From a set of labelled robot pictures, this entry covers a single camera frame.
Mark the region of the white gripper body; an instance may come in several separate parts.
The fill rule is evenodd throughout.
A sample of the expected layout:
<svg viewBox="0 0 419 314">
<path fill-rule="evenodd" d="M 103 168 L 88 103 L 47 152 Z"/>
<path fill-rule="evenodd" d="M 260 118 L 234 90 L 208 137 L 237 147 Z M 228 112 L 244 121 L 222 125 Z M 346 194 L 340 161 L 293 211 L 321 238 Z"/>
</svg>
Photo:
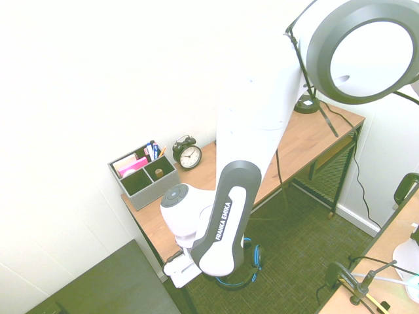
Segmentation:
<svg viewBox="0 0 419 314">
<path fill-rule="evenodd" d="M 202 273 L 191 256 L 191 248 L 182 248 L 163 265 L 163 272 L 170 277 L 175 288 L 183 288 Z"/>
</svg>

